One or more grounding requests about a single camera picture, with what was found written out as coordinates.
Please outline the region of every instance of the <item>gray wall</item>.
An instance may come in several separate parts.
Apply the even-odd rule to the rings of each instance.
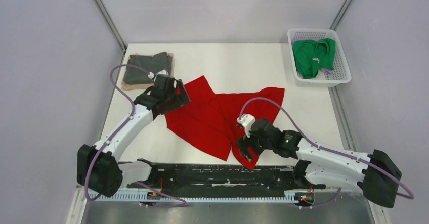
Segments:
[[[0,223],[64,223],[121,52],[93,0],[0,0]]]
[[[339,87],[361,150],[386,151],[416,194],[393,223],[427,223],[429,0],[354,0],[339,29],[352,81]]]
[[[103,0],[125,42],[285,42],[328,28],[344,0]]]

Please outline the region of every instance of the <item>white plastic basket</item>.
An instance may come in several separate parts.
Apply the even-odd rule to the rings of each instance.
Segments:
[[[331,75],[326,75],[319,71],[315,78],[303,79],[296,71],[292,42],[295,39],[313,39],[318,41],[323,38],[332,38],[336,43],[333,73]],[[289,40],[290,57],[292,59],[293,74],[297,86],[333,87],[340,83],[347,83],[352,79],[346,56],[339,42],[338,34],[334,30],[321,28],[293,28],[287,32],[287,39]]]

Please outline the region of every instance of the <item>metal frame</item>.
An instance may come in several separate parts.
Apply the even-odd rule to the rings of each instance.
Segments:
[[[352,1],[353,0],[344,0],[344,2],[341,5],[341,8],[339,9],[329,29],[336,30],[338,28],[339,23],[341,22],[342,18],[344,17],[347,10],[349,9],[349,6],[352,3]]]
[[[334,113],[338,124],[342,145],[344,146],[344,149],[357,151],[352,133],[350,131],[349,123],[347,122],[346,113],[341,103],[338,89],[336,87],[331,87],[329,89],[329,94],[331,96],[332,106],[334,107]]]
[[[106,24],[109,27],[110,31],[112,31],[113,35],[115,36],[116,42],[118,43],[119,47],[122,49],[122,52],[125,54],[125,51],[126,51],[125,41],[122,39],[122,36],[120,35],[118,29],[116,28],[115,23],[110,17],[110,14],[106,9],[106,6],[104,5],[103,0],[94,0],[94,2],[97,5],[97,8],[100,11],[101,15],[103,16],[104,21],[106,21]]]
[[[78,186],[74,192],[66,224],[81,224],[86,206],[87,199],[85,198],[83,188]]]

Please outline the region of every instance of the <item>white cable carrier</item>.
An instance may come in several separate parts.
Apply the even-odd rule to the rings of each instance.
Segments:
[[[112,197],[100,196],[97,201],[124,201],[124,202],[179,202],[170,198],[148,197],[148,190],[130,189],[118,190]],[[95,191],[89,192],[93,198],[98,195]],[[284,197],[236,197],[236,198],[181,198],[189,203],[298,203],[294,199],[295,192],[285,191]]]

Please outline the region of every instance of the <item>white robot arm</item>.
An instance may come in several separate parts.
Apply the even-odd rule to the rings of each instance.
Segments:
[[[399,185],[365,164],[370,162],[400,180],[401,172],[386,153],[374,150],[368,154],[336,148],[312,139],[309,142],[309,138],[297,131],[281,131],[267,119],[255,120],[249,114],[239,117],[237,122],[245,131],[237,145],[241,155],[249,161],[263,150],[273,150],[282,157],[298,160],[293,171],[296,182],[354,190],[376,204],[393,207]]]
[[[90,189],[111,197],[120,187],[146,180],[151,171],[149,164],[142,161],[119,163],[120,157],[137,134],[158,115],[189,102],[181,80],[158,74],[154,86],[134,100],[132,115],[132,111],[129,112],[116,128],[93,146],[81,146],[77,153],[77,182],[85,185],[86,175],[97,153],[99,156],[95,159],[88,183]]]

